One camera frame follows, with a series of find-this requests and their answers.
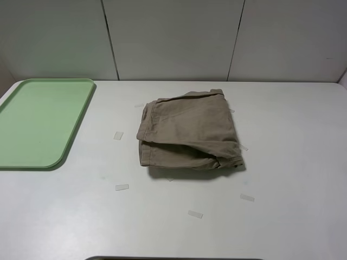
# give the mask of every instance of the folded khaki pants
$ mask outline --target folded khaki pants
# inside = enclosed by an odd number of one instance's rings
[[[142,166],[208,170],[243,164],[221,89],[148,103],[137,139]]]

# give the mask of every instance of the tape strip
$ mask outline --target tape strip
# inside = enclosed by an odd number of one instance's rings
[[[122,185],[115,186],[116,191],[127,190],[127,189],[129,189],[129,184],[122,184]]]
[[[123,132],[116,132],[113,139],[120,140],[122,136],[123,136]]]
[[[244,195],[244,194],[240,195],[240,199],[245,199],[245,200],[249,200],[250,202],[254,202],[254,198],[253,197],[248,196],[248,195]]]
[[[188,210],[188,215],[191,215],[191,216],[196,217],[196,218],[202,218],[202,216],[203,216],[203,214],[195,212],[195,211],[191,211],[191,210]]]
[[[242,144],[239,144],[239,147],[245,151],[248,151],[248,148],[247,147],[244,147]]]

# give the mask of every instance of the khaki pants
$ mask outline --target khaki pants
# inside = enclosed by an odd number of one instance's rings
[[[243,164],[221,89],[148,103],[137,139],[142,166],[208,170]]]

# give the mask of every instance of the green tray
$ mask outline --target green tray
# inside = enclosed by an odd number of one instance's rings
[[[21,82],[0,106],[0,169],[56,165],[93,88],[89,79]]]

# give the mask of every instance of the white tabletop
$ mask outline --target white tabletop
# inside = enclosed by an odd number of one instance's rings
[[[0,259],[346,259],[347,91],[342,86],[95,83],[60,168],[0,171]],[[243,151],[247,169],[178,170],[173,181],[149,175],[139,165],[136,140],[143,108],[134,106],[212,88],[221,88],[235,111],[240,143],[249,149]],[[120,141],[113,140],[116,131],[124,132]],[[118,184],[129,189],[116,191]],[[241,193],[255,201],[240,199]]]

